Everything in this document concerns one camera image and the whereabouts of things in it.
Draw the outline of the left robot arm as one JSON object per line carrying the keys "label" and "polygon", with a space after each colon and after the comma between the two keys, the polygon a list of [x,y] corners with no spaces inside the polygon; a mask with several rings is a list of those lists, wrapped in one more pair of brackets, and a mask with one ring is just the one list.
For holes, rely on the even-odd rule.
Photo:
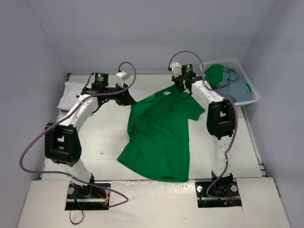
{"label": "left robot arm", "polygon": [[82,147],[79,140],[79,131],[90,115],[110,100],[118,105],[134,105],[136,101],[131,97],[125,81],[130,74],[118,72],[114,87],[108,85],[108,74],[93,73],[95,80],[91,87],[82,88],[78,101],[73,108],[62,118],[60,124],[48,123],[45,134],[45,157],[53,163],[64,167],[65,172],[78,185],[78,194],[84,199],[90,199],[95,194],[92,185],[95,180],[93,174],[81,161]]}

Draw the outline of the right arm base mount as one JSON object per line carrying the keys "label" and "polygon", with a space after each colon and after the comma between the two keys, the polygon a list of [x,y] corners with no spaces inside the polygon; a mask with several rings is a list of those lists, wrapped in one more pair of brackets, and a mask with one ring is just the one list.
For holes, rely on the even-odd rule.
{"label": "right arm base mount", "polygon": [[217,182],[207,194],[207,188],[213,180],[196,180],[198,208],[241,207],[242,202],[236,179],[225,177]]}

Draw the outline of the white t-shirt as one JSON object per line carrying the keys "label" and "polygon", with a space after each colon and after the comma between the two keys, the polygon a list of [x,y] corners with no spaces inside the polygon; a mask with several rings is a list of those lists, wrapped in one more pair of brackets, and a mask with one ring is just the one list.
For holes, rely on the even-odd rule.
{"label": "white t-shirt", "polygon": [[69,111],[77,103],[77,96],[80,95],[84,84],[67,81],[64,83],[65,89],[57,108],[59,110]]}

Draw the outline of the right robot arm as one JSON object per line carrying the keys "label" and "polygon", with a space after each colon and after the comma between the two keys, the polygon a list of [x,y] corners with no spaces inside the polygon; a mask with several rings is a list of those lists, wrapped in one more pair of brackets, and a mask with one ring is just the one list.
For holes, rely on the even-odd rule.
{"label": "right robot arm", "polygon": [[207,130],[214,142],[214,164],[211,171],[212,182],[208,190],[220,196],[227,191],[233,176],[229,171],[229,156],[235,140],[238,118],[233,101],[221,91],[212,89],[204,76],[197,76],[191,64],[170,64],[171,80],[183,92],[195,95],[207,108]]}

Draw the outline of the green t-shirt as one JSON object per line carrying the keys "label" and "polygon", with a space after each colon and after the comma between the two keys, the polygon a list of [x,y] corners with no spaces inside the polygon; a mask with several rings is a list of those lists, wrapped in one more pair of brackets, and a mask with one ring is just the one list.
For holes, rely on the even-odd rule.
{"label": "green t-shirt", "polygon": [[128,169],[145,178],[185,182],[189,178],[189,120],[198,121],[214,100],[211,91],[193,84],[194,94],[177,86],[163,89],[131,107],[127,132],[129,142],[118,157]]}

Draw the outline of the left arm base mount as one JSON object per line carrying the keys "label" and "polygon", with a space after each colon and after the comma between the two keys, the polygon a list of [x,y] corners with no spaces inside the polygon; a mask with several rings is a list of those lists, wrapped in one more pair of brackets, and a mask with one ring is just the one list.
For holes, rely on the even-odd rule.
{"label": "left arm base mount", "polygon": [[69,183],[65,210],[109,210],[110,191]]}

